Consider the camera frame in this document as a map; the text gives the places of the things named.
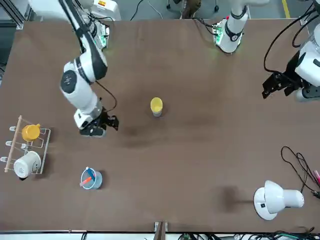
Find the small cup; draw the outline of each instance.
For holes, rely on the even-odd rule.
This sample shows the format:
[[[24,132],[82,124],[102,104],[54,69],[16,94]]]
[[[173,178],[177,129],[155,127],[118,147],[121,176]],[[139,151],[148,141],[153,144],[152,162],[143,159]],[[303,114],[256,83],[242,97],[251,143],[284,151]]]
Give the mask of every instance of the small cup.
[[[102,174],[99,171],[95,171],[93,168],[86,167],[86,169],[81,174],[80,182],[82,183],[84,180],[90,177],[88,171],[91,171],[93,174],[94,180],[91,179],[89,182],[85,183],[82,187],[86,190],[89,189],[98,189],[102,184]]]
[[[41,167],[41,158],[35,151],[29,151],[26,155],[20,157],[14,162],[13,170],[15,174],[25,179],[31,173],[36,172]]]
[[[37,125],[26,125],[22,131],[22,138],[27,142],[36,140],[40,135],[40,124]]]
[[[160,117],[163,109],[163,102],[159,97],[154,97],[150,102],[150,107],[153,113],[153,116],[156,118]]]

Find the floor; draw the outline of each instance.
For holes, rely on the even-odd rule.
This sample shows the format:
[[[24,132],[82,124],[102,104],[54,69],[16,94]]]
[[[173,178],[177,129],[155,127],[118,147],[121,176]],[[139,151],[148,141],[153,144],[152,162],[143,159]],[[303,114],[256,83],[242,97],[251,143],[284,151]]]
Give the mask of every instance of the floor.
[[[134,14],[137,4],[140,0],[115,0],[118,3],[121,17],[124,21],[130,20]],[[286,13],[284,11],[283,2],[287,2],[289,16],[291,18],[297,18],[308,8],[309,1],[300,0],[270,0],[270,3],[263,7],[249,7],[249,17],[253,19],[277,19],[285,18]],[[219,5],[219,11],[215,12],[215,0],[202,0],[201,8],[197,12],[197,16],[204,19],[223,18],[230,12],[230,6],[228,0],[217,0]],[[147,19],[160,19],[160,15],[150,6],[152,5],[159,13],[161,13],[164,19],[178,19],[180,17],[181,3],[175,4],[173,0],[170,0],[170,9],[166,8],[167,0],[144,0],[137,11],[134,21],[147,20]],[[0,68],[5,70],[5,64],[8,61],[11,46],[14,39],[15,27],[2,26],[2,16],[5,16],[3,9],[0,7]]]

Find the table surface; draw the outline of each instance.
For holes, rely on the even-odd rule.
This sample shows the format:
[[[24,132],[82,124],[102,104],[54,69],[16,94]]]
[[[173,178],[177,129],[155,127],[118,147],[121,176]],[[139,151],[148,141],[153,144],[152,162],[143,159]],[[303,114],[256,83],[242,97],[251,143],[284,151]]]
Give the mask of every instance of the table surface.
[[[301,188],[281,160],[282,146],[320,169],[319,103],[261,94],[269,76],[264,54],[288,23],[249,20],[233,55],[219,51],[193,20],[115,23],[100,82],[117,97],[119,131],[88,138],[78,133],[75,109],[59,89],[64,64],[79,55],[70,25],[27,22],[0,87],[0,153],[8,156],[5,141],[19,115],[51,128],[52,136],[42,175],[20,181],[13,172],[0,174],[0,230],[151,231],[154,222],[168,221],[170,231],[319,232],[320,201],[307,189],[303,208],[285,209],[272,221],[259,218],[253,205],[265,180]],[[270,68],[283,70],[293,56],[298,27],[274,46]],[[92,88],[106,108],[113,106],[105,91]],[[163,99],[163,117],[152,116],[153,97]],[[103,174],[101,189],[79,187],[87,166]]]

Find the desk lamp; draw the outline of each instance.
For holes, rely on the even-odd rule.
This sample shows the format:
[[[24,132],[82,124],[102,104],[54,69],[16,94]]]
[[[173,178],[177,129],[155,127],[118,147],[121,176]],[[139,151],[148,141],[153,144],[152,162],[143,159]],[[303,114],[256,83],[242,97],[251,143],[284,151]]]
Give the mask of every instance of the desk lamp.
[[[256,213],[265,220],[274,219],[284,208],[302,208],[304,196],[298,190],[284,190],[273,181],[265,181],[264,187],[255,191],[253,197]]]

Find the robotic arm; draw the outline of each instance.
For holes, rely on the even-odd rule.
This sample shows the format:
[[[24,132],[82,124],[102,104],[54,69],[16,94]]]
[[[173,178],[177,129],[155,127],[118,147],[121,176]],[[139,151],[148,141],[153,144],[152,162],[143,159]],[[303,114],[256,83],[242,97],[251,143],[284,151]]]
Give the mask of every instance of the robotic arm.
[[[320,0],[313,0],[320,13]],[[284,89],[286,96],[295,91],[298,102],[320,100],[320,24],[288,62],[284,72],[274,71],[263,83],[262,96]]]
[[[109,116],[100,99],[90,85],[102,79],[108,64],[72,0],[58,0],[68,17],[81,45],[82,54],[68,62],[63,69],[60,89],[66,99],[77,110],[74,120],[85,136],[103,137],[107,126],[118,130],[119,121],[115,115]]]
[[[227,19],[214,26],[213,41],[225,53],[233,53],[241,42],[248,19],[247,5],[261,6],[270,0],[229,0],[231,12]]]

